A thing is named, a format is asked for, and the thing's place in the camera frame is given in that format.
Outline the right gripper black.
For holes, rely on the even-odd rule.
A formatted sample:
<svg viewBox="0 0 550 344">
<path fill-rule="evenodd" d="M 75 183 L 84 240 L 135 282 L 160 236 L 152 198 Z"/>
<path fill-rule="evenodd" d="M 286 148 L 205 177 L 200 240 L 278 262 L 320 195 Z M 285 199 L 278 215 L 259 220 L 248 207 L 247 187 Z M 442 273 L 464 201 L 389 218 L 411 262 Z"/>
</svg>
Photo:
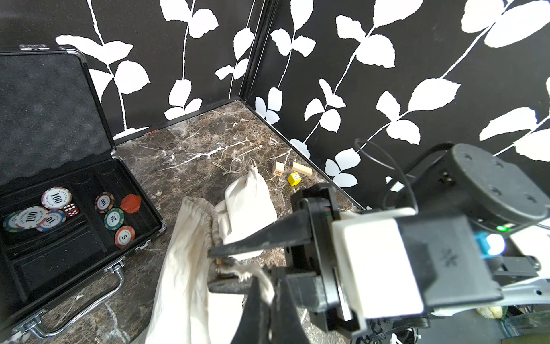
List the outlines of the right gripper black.
<svg viewBox="0 0 550 344">
<path fill-rule="evenodd" d="M 350 340 L 365 340 L 366 322 L 347 311 L 338 277 L 332 222 L 340 219 L 335 189 L 320 183 L 291 196 L 292 213 L 238 242 L 209 249 L 208 258 L 285 247 L 286 266 L 294 275 L 286 279 L 299 307 L 309 311 L 313 325 L 338 332 Z M 209 282 L 213 293 L 247 294 L 252 280 L 237 277 Z"/>
</svg>

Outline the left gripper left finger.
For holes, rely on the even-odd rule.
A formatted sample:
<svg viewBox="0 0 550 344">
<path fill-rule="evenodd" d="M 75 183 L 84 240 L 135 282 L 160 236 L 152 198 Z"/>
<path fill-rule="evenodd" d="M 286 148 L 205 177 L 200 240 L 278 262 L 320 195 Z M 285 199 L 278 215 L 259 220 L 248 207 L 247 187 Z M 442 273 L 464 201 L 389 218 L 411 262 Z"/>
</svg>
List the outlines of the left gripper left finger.
<svg viewBox="0 0 550 344">
<path fill-rule="evenodd" d="M 268 344 L 270 307 L 262 300 L 259 280 L 254 277 L 246 305 L 231 344 Z"/>
</svg>

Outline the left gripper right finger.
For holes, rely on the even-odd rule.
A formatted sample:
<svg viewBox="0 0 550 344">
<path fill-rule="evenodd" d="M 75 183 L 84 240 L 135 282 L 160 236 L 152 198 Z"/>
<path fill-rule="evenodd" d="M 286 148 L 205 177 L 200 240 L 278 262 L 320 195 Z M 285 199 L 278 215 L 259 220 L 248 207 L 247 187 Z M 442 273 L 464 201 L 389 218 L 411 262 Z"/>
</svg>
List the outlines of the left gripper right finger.
<svg viewBox="0 0 550 344">
<path fill-rule="evenodd" d="M 309 344 L 284 268 L 272 270 L 272 282 L 275 296 L 270 306 L 270 342 Z"/>
</svg>

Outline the cream cloth bag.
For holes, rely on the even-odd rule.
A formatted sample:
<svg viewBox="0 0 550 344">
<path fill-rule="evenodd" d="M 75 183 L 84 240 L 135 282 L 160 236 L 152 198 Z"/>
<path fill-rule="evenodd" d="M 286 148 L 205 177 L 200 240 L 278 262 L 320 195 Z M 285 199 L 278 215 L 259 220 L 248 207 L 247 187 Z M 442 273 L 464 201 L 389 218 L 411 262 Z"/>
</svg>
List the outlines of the cream cloth bag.
<svg viewBox="0 0 550 344">
<path fill-rule="evenodd" d="M 209 305 L 209 272 L 222 271 L 240 280 L 259 278 L 262 300 L 271 305 L 274 286 L 256 263 L 231 261 L 220 268 L 207 257 L 214 246 L 223 244 L 215 206 L 203 198 L 185 196 L 163 261 L 156 288 L 153 312 L 147 328 L 135 343 L 213 343 L 220 330 L 220 343 L 236 332 L 242 315 L 238 296 L 215 298 Z"/>
<path fill-rule="evenodd" d="M 241 241 L 277 220 L 268 186 L 255 165 L 235 180 L 215 206 L 225 245 Z"/>
</svg>

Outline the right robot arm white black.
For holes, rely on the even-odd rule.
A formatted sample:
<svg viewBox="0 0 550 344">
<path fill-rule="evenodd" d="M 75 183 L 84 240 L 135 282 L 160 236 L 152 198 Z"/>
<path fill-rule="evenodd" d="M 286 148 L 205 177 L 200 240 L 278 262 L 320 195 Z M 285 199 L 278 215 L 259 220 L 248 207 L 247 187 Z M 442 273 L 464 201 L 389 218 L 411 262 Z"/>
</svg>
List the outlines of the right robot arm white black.
<svg viewBox="0 0 550 344">
<path fill-rule="evenodd" d="M 511 236 L 549 218 L 549 197 L 516 165 L 464 143 L 437 159 L 392 206 L 339 209 L 320 183 L 294 193 L 292 213 L 213 247 L 215 293 L 245 294 L 234 343 L 307 343 L 297 315 L 352 343 L 414 343 L 420 328 L 476 308 L 547 304 L 541 262 Z"/>
</svg>

